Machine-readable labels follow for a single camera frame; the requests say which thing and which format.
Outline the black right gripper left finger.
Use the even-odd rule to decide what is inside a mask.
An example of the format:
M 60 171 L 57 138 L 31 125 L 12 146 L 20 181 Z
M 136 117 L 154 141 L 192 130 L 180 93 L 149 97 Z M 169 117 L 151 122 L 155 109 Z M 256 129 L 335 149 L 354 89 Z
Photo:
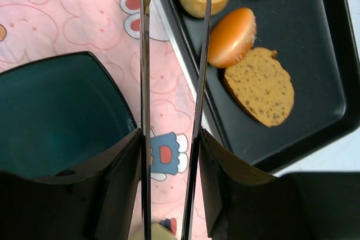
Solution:
M 140 179 L 140 129 L 55 176 L 1 171 L 2 239 L 127 239 Z

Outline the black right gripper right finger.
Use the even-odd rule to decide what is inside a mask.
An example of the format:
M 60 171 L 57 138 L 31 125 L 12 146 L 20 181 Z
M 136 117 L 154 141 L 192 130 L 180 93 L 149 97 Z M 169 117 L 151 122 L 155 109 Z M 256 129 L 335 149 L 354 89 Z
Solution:
M 201 133 L 200 175 L 212 239 L 358 239 L 359 173 L 265 173 Z

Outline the metal serving tongs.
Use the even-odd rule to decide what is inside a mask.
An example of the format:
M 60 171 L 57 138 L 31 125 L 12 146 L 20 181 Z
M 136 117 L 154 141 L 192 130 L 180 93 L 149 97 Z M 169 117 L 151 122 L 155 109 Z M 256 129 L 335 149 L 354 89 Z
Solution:
M 142 238 L 151 239 L 151 145 L 150 145 L 150 3 L 140 0 L 140 78 L 141 78 L 141 201 Z M 183 213 L 181 239 L 191 239 L 194 198 L 196 189 L 197 163 L 200 150 L 201 121 L 206 86 L 206 70 L 210 34 L 210 15 L 212 0 L 206 0 L 204 32 L 200 56 L 199 82 L 196 91 L 196 108 L 193 123 L 190 164 L 186 199 Z

